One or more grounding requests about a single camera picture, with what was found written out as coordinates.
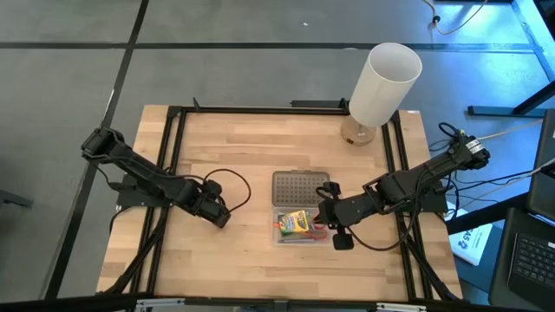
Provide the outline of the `white shade wooden lamp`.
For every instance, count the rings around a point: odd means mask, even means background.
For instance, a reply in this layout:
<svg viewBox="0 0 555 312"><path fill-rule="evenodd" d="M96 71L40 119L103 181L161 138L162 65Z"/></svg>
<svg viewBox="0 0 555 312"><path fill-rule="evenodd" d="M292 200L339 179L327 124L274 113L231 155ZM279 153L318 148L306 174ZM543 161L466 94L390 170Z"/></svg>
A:
<svg viewBox="0 0 555 312"><path fill-rule="evenodd" d="M376 45L369 51L340 134L353 146L371 142L377 129L389 122L409 90L420 77L421 58L411 48L395 42Z"/></svg>

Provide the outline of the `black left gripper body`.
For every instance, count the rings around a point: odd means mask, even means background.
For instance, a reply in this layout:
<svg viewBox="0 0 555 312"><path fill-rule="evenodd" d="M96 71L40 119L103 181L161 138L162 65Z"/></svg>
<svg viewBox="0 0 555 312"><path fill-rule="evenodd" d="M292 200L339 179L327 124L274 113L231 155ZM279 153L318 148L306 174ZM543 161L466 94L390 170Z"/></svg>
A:
<svg viewBox="0 0 555 312"><path fill-rule="evenodd" d="M220 196L215 198L204 192L202 184L193 197L189 212L202 218L217 218L219 211L226 209L225 205L221 204L219 200Z"/></svg>

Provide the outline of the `black rig crossbar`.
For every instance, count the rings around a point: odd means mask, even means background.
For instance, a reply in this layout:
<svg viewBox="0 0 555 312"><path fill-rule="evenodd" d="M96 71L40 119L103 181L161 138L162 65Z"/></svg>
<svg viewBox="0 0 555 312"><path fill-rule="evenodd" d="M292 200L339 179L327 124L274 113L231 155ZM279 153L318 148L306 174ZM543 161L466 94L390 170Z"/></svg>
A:
<svg viewBox="0 0 555 312"><path fill-rule="evenodd" d="M274 312L290 309L361 309L368 312L539 312L535 309L505 308L470 302L414 299L407 302L297 300L297 299L233 299L215 297L157 297L150 293L100 293L93 296L50 298L23 302L0 302L0 312L115 312L128 309L150 309L172 306L260 307Z"/></svg>

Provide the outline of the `white booklet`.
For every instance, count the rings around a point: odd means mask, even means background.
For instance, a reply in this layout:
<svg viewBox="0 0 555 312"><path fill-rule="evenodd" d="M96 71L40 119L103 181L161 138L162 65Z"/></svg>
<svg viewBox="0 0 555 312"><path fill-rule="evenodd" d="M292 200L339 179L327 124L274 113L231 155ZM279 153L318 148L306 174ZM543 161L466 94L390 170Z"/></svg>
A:
<svg viewBox="0 0 555 312"><path fill-rule="evenodd" d="M449 243L452 252L467 263L478 266L492 228L492 224L483 224L471 230L451 234Z"/></svg>

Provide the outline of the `black desk leg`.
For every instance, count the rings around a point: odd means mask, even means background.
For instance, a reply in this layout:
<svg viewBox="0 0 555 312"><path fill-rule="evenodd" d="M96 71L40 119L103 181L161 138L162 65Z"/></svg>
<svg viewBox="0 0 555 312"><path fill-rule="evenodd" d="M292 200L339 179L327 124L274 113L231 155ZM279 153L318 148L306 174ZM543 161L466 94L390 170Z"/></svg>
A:
<svg viewBox="0 0 555 312"><path fill-rule="evenodd" d="M468 106L467 113L473 116L542 118L546 109L539 106L554 96L555 81L552 81L516 107Z"/></svg>

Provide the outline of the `black laptop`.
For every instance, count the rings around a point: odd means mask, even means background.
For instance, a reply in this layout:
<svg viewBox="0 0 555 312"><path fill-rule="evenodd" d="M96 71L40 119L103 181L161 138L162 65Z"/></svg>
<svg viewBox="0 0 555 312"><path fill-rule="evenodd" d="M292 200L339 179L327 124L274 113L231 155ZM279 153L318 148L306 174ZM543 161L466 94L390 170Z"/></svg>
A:
<svg viewBox="0 0 555 312"><path fill-rule="evenodd" d="M508 211L488 301L555 312L555 224L515 208Z"/></svg>

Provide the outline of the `black floor stand foot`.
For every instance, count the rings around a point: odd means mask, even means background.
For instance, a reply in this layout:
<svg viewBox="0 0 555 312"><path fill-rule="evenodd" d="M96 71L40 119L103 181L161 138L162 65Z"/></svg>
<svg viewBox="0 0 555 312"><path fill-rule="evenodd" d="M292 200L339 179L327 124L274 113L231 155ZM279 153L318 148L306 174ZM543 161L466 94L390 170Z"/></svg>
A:
<svg viewBox="0 0 555 312"><path fill-rule="evenodd" d="M14 193L0 190L0 207L3 205L19 205L21 207L30 208L33 204L31 199L23 198Z"/></svg>

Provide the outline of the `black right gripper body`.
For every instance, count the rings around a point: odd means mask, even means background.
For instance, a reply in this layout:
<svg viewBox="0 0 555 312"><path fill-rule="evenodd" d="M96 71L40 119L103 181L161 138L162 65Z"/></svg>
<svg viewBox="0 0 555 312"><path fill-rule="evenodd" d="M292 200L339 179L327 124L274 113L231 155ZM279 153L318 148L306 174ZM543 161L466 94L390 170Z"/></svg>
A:
<svg viewBox="0 0 555 312"><path fill-rule="evenodd" d="M330 195L324 199L331 201L329 224L348 227L369 216L369 195L366 192L340 199L340 187L335 182L324 182L323 191Z"/></svg>

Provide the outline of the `grey monitor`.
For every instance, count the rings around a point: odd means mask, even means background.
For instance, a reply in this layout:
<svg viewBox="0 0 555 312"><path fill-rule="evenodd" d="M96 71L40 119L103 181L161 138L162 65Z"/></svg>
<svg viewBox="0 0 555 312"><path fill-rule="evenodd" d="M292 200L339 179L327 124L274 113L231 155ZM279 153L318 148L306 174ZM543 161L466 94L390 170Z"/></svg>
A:
<svg viewBox="0 0 555 312"><path fill-rule="evenodd" d="M528 209L555 222L555 109L545 113L534 166Z"/></svg>

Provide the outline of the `black aluminium table frame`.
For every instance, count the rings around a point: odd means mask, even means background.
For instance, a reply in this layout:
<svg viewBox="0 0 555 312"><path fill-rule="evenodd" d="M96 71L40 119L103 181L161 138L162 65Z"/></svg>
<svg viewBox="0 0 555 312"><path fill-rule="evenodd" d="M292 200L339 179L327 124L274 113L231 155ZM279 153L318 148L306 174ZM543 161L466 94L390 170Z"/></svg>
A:
<svg viewBox="0 0 555 312"><path fill-rule="evenodd" d="M390 167L419 165L429 156L421 114L402 110L386 133L352 146L339 133L340 111L277 107L187 108L168 119L147 106L135 150L155 160L162 133L181 144L180 173L210 173L234 207L222 229L171 208L153 292L157 296L405 302L430 297L415 263L395 247L395 217L374 216L355 228L362 244L275 245L271 177L275 171L318 170L345 195Z"/></svg>

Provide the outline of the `yellow green crayon box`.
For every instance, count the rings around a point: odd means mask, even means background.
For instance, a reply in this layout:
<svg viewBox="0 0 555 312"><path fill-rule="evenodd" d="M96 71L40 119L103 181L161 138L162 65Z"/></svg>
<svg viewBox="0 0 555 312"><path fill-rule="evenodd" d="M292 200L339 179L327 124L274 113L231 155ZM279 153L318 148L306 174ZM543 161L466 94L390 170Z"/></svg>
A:
<svg viewBox="0 0 555 312"><path fill-rule="evenodd" d="M310 214L306 210L280 213L277 221L281 225L281 233L284 235L298 234L310 229Z"/></svg>

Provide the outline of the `clear plastic pencil case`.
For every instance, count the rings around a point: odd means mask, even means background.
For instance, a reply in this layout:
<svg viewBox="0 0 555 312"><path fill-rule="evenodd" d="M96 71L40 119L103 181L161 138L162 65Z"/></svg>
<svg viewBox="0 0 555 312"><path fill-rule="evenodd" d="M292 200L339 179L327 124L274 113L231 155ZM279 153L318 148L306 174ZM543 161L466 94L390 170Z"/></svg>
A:
<svg viewBox="0 0 555 312"><path fill-rule="evenodd" d="M329 182L330 176L326 172L314 171L275 171L272 174L271 202L272 219L278 221L278 214L306 210L310 214L311 224L315 224L318 214L318 204L322 199L316 189ZM272 226L272 240L275 245L328 245L330 244L330 230L325 240L318 240L313 244L277 244L278 239L308 238L303 233L284 235Z"/></svg>

